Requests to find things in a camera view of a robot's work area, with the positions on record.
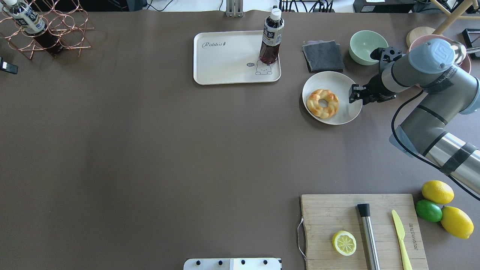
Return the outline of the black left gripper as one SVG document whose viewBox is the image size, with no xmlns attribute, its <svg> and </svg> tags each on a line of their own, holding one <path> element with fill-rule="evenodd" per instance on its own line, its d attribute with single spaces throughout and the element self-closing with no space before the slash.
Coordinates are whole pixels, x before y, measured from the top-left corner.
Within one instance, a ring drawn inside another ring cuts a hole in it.
<svg viewBox="0 0 480 270">
<path fill-rule="evenodd" d="M 9 74 L 17 75 L 18 73 L 18 66 L 8 63 L 4 60 L 4 58 L 0 57 L 0 70 L 4 72 L 8 72 Z"/>
</svg>

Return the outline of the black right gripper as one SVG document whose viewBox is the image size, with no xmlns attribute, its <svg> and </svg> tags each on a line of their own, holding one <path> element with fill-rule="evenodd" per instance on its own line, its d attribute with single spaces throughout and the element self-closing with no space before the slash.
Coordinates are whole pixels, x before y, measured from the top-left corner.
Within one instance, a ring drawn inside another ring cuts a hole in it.
<svg viewBox="0 0 480 270">
<path fill-rule="evenodd" d="M 363 86 L 352 84 L 349 94 L 349 103 L 354 103 L 358 100 L 361 100 L 362 104 L 381 103 L 396 98 L 396 94 L 385 87 L 380 74 L 372 77 Z"/>
</svg>

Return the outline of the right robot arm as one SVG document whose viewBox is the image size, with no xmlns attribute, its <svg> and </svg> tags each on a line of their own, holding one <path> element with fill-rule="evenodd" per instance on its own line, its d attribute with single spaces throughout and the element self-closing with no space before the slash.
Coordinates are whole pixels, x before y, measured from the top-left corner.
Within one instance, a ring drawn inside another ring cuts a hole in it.
<svg viewBox="0 0 480 270">
<path fill-rule="evenodd" d="M 379 60 L 379 72 L 363 86 L 353 84 L 349 102 L 384 102 L 419 86 L 424 99 L 400 125 L 391 122 L 394 143 L 479 199 L 479 148 L 445 129 L 457 114 L 479 108 L 479 79 L 456 65 L 450 42 L 440 38 L 430 38 L 407 54 L 389 47 L 370 56 Z"/>
</svg>

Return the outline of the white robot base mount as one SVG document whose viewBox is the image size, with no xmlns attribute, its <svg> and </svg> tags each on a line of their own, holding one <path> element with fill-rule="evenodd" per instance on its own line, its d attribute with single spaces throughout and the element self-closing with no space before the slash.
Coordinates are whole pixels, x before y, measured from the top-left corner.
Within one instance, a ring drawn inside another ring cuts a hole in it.
<svg viewBox="0 0 480 270">
<path fill-rule="evenodd" d="M 191 258 L 184 270 L 281 270 L 281 258 Z"/>
</svg>

